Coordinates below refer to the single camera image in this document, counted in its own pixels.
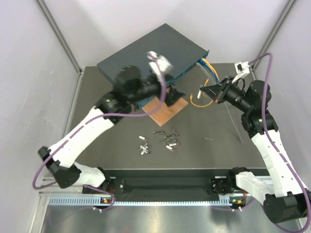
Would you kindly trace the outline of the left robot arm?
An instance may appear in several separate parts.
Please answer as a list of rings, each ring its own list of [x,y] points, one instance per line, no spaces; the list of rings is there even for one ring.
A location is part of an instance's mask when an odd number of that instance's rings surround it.
[[[110,180],[101,167],[79,164],[78,156],[102,133],[118,124],[124,117],[146,117],[157,112],[162,104],[167,106],[184,96],[175,89],[167,91],[167,79],[172,66],[160,62],[149,62],[150,75],[146,81],[141,79],[140,69],[136,66],[123,67],[113,89],[104,94],[90,109],[86,117],[59,142],[45,147],[38,154],[62,189],[74,184],[91,186],[99,192],[110,188]],[[133,113],[132,104],[151,96],[158,96],[160,103],[146,113]]]

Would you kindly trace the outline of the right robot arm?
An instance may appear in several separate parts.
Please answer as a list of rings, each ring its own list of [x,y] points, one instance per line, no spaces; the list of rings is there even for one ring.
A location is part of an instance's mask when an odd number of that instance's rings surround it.
[[[249,169],[236,167],[228,172],[227,187],[232,192],[248,192],[275,224],[311,217],[311,192],[295,172],[283,147],[280,132],[268,111],[270,87],[264,81],[251,82],[240,89],[232,77],[200,90],[215,103],[229,102],[243,112],[241,122],[266,165],[272,185],[257,178]]]

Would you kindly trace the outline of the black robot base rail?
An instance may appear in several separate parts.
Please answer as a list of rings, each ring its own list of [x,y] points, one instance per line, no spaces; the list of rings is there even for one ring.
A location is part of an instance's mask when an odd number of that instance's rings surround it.
[[[218,201],[232,193],[233,175],[245,167],[206,169],[109,169],[101,190],[126,202]]]

